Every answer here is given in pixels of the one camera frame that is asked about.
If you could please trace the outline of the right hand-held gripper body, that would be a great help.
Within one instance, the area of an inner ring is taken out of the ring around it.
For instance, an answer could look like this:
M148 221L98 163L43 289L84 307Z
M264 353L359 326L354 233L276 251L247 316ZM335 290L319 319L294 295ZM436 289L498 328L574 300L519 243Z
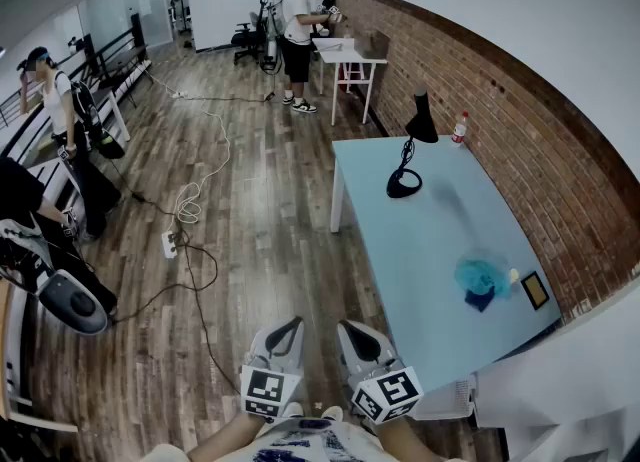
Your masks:
M373 424L409 414L424 397L414 368L398 356L352 366L343 357L343 376L351 411Z

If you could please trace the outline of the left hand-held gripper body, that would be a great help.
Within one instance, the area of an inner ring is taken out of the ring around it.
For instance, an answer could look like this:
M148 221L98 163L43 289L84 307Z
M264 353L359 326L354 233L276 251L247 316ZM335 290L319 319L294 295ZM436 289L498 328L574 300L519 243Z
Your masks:
M241 410L267 422L282 418L302 377L302 367L289 358L249 353L240 372Z

